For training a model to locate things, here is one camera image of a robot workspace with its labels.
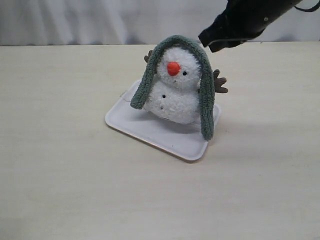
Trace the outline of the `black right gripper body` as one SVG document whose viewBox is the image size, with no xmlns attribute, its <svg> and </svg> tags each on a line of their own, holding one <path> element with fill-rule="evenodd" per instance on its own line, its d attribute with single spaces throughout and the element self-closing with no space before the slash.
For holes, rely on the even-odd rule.
<svg viewBox="0 0 320 240">
<path fill-rule="evenodd" d="M 214 51 L 234 48 L 259 37 L 299 3 L 299 0 L 229 0 L 215 20 Z"/>
</svg>

